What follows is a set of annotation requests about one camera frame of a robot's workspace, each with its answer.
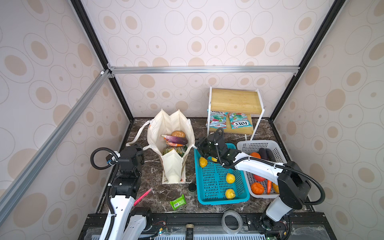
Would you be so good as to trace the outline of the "light purple eggplant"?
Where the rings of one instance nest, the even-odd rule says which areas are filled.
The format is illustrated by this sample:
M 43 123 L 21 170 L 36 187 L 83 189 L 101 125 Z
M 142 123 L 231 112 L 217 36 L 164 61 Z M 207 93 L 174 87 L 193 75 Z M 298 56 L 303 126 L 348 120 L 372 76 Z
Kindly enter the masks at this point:
M 186 145 L 188 143 L 187 138 L 176 137 L 171 135 L 162 135 L 162 137 L 173 144 Z

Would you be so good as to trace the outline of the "potato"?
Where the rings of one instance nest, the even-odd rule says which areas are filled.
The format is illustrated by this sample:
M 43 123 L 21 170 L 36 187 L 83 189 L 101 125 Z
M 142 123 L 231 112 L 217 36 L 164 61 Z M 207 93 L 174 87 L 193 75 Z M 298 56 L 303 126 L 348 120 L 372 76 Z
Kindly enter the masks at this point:
M 178 137 L 178 138 L 185 138 L 186 134 L 183 131 L 173 131 L 171 133 L 171 136 Z

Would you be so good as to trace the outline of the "cream canvas grocery bag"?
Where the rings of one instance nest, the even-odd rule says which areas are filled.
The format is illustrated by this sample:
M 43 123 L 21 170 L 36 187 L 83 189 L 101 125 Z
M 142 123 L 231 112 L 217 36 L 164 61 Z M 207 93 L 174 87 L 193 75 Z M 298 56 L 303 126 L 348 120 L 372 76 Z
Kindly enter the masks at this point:
M 195 146 L 195 135 L 192 123 L 180 111 L 167 114 L 164 110 L 143 124 L 133 141 L 126 143 L 132 146 L 139 139 L 145 127 L 148 145 L 160 157 L 163 167 L 163 184 L 182 184 L 186 182 L 186 162 L 190 150 Z

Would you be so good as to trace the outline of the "green spring tea candy bag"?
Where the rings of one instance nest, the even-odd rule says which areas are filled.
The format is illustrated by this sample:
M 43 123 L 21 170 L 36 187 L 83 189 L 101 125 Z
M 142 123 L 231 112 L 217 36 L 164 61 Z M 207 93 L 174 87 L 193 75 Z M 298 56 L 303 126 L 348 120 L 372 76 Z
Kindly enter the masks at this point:
M 175 150 L 180 157 L 183 157 L 185 152 L 187 151 L 187 146 L 181 146 L 181 147 L 167 147 L 164 151 L 163 151 L 163 155 L 171 152 L 172 150 Z

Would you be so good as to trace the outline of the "red candy bag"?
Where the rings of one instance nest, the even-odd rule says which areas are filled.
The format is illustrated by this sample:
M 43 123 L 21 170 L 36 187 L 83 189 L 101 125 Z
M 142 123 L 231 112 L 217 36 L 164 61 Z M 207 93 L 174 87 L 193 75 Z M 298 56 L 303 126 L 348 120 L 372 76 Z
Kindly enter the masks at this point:
M 171 142 L 166 142 L 167 145 L 171 147 L 183 147 L 184 145 L 182 144 L 176 144 L 176 143 L 171 143 Z

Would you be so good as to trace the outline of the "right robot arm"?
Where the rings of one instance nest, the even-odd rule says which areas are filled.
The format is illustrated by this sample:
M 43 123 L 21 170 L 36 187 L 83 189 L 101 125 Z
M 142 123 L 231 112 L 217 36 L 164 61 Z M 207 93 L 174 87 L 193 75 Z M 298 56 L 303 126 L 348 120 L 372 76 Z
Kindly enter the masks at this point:
M 283 216 L 300 210 L 304 205 L 319 205 L 326 198 L 320 183 L 303 173 L 295 162 L 276 163 L 229 149 L 221 128 L 195 141 L 195 148 L 202 157 L 217 159 L 223 168 L 246 171 L 278 185 L 279 196 L 269 204 L 262 216 L 266 224 L 279 222 Z

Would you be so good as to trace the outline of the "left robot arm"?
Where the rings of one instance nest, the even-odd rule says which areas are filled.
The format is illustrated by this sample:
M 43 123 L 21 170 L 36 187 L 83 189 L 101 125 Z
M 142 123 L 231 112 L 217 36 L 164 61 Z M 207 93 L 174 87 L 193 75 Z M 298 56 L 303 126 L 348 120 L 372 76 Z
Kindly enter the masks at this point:
M 111 155 L 104 167 L 96 165 L 94 161 L 95 155 L 101 151 Z M 142 166 L 145 163 L 143 148 L 136 144 L 126 147 L 121 152 L 109 148 L 97 148 L 92 152 L 90 161 L 92 167 L 97 170 L 118 165 L 118 177 L 106 187 L 106 204 L 109 212 L 100 239 L 138 240 L 151 224 L 150 208 L 139 208 L 131 213 L 142 182 Z

